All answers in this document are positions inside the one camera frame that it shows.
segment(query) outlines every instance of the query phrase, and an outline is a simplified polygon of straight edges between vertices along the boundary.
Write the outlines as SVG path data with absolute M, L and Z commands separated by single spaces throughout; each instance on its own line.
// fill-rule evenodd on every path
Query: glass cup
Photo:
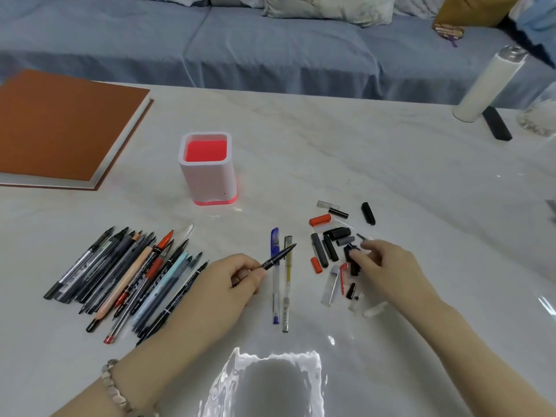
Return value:
M 529 106 L 520 112 L 518 124 L 540 136 L 556 135 L 556 82 L 546 88 Z

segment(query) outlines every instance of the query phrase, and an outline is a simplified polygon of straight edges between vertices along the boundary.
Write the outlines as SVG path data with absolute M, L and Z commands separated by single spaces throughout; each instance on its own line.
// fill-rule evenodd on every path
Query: table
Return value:
M 317 200 L 340 205 L 358 232 L 412 250 L 444 300 L 556 403 L 556 319 L 539 301 L 556 306 L 545 204 L 556 196 L 556 140 L 521 131 L 515 111 L 501 111 L 514 134 L 505 143 L 447 105 L 150 88 L 154 104 L 97 192 L 0 187 L 0 415 L 49 415 L 133 348 L 132 336 L 104 345 L 110 323 L 87 334 L 78 305 L 42 298 L 84 247 L 113 224 L 163 236 L 191 222 L 191 246 L 211 259 L 265 260 L 273 227 L 293 236 L 290 332 L 271 324 L 269 279 L 171 386 L 164 415 L 469 415 L 390 306 L 364 319 L 380 301 L 372 293 L 357 313 L 343 298 L 320 304 L 327 274 L 309 262 Z M 188 198 L 177 151 L 191 131 L 232 134 L 236 203 Z

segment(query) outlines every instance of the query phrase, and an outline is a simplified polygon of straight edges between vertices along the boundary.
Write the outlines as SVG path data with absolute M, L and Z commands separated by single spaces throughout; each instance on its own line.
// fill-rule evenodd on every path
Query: person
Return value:
M 371 252 L 352 250 L 352 259 L 425 338 L 475 417 L 556 416 L 552 404 L 441 300 L 411 252 L 381 240 L 365 241 L 361 246 Z M 135 410 L 152 407 L 172 379 L 233 327 L 266 276 L 259 266 L 242 254 L 212 263 L 167 324 L 115 364 L 111 377 Z M 231 281 L 240 272 L 247 275 L 233 287 Z M 53 417 L 121 415 L 100 378 Z

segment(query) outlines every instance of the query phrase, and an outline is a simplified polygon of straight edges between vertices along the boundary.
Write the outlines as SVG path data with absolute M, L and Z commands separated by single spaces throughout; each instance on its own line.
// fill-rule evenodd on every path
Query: white thermos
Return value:
M 483 73 L 452 112 L 454 117 L 471 123 L 506 87 L 511 78 L 525 64 L 528 52 L 521 47 L 508 45 L 498 52 Z

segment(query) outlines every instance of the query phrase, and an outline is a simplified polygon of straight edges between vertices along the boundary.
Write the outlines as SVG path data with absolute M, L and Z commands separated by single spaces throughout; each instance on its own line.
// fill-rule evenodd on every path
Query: pink pen holder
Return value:
M 232 137 L 228 133 L 186 134 L 181 140 L 178 160 L 195 204 L 206 206 L 236 201 Z

